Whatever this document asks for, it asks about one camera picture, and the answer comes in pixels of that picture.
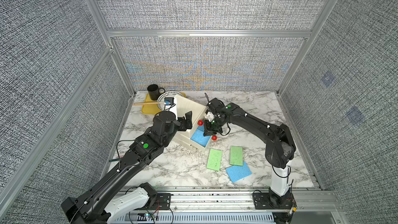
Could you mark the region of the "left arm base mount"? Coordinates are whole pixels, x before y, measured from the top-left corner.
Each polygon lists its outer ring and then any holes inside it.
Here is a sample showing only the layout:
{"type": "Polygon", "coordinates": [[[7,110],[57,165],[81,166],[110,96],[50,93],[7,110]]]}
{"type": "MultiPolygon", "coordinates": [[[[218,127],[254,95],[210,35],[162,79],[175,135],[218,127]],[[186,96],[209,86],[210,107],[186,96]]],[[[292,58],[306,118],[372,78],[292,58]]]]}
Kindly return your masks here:
{"type": "Polygon", "coordinates": [[[149,183],[140,184],[139,188],[144,189],[145,195],[149,198],[142,207],[134,208],[134,210],[169,210],[171,205],[170,193],[159,193],[149,183]]]}

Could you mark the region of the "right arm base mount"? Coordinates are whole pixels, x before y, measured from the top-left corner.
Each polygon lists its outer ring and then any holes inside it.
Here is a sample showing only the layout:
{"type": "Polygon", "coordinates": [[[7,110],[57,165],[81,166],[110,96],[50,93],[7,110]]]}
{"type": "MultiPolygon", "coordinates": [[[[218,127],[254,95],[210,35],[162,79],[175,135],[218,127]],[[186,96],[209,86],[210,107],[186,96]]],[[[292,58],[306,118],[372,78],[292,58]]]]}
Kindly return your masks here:
{"type": "Polygon", "coordinates": [[[269,189],[268,192],[255,190],[252,193],[252,199],[255,209],[292,209],[295,211],[297,208],[297,204],[291,190],[288,190],[283,196],[279,196],[271,189],[269,189]]]}

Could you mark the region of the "blue sponge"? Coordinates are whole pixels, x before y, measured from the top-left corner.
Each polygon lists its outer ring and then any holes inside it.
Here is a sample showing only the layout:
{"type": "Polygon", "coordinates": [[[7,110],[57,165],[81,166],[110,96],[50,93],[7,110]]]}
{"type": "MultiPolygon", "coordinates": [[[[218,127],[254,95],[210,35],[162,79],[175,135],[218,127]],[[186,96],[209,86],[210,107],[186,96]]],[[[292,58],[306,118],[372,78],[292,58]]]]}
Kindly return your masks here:
{"type": "Polygon", "coordinates": [[[195,143],[199,144],[202,147],[206,147],[211,138],[211,136],[205,136],[204,131],[205,129],[203,125],[198,126],[198,128],[191,137],[192,141],[194,141],[195,143]]]}
{"type": "Polygon", "coordinates": [[[244,179],[252,174],[246,162],[243,162],[242,166],[231,166],[227,168],[226,171],[232,183],[244,179]]]}

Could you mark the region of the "white three-drawer cabinet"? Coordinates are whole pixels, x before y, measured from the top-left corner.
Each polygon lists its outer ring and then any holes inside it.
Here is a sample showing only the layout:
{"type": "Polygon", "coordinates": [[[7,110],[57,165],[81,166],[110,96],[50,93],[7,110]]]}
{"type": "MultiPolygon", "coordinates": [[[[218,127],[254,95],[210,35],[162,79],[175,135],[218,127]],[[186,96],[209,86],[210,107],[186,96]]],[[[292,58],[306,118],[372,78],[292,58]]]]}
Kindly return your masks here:
{"type": "Polygon", "coordinates": [[[195,145],[195,142],[191,138],[199,127],[198,121],[203,120],[206,107],[180,95],[174,96],[173,103],[176,105],[171,109],[171,112],[173,112],[177,117],[184,117],[186,113],[192,112],[192,128],[185,131],[178,131],[172,141],[180,144],[188,150],[198,148],[199,144],[195,145]]]}

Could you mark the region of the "blue sponge front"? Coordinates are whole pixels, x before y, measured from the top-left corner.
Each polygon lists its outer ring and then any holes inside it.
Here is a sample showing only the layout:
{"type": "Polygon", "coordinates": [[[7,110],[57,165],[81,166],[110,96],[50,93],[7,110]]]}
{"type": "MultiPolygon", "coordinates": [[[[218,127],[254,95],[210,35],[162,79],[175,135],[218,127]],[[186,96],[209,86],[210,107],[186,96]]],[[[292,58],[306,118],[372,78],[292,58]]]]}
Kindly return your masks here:
{"type": "Polygon", "coordinates": [[[252,174],[246,162],[243,162],[242,166],[231,166],[227,168],[226,171],[232,183],[244,179],[252,174]]]}

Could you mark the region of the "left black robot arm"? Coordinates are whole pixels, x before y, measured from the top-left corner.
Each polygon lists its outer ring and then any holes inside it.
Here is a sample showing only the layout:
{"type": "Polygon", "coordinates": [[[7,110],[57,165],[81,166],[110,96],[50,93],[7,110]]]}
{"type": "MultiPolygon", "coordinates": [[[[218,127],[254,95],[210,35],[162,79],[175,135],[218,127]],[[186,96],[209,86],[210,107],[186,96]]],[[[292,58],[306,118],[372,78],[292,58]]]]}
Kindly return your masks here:
{"type": "Polygon", "coordinates": [[[192,129],[192,112],[177,117],[170,111],[155,115],[153,125],[138,136],[129,150],[98,183],[77,198],[68,197],[61,207],[71,224],[106,224],[128,212],[155,203],[157,192],[148,183],[127,195],[116,194],[138,172],[164,152],[178,131],[192,129]]]}

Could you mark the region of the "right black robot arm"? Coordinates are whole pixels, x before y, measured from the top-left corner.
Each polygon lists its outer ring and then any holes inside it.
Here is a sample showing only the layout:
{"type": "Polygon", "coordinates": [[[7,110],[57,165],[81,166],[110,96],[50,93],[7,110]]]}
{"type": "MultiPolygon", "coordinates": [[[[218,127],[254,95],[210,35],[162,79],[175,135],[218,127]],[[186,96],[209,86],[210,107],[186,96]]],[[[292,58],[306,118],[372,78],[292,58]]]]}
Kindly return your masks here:
{"type": "Polygon", "coordinates": [[[291,191],[291,164],[296,152],[289,127],[261,120],[238,105],[224,104],[217,98],[208,101],[206,107],[205,135],[222,135],[222,127],[233,124],[255,135],[265,144],[265,158],[273,169],[269,192],[278,198],[286,198],[291,191]]]}

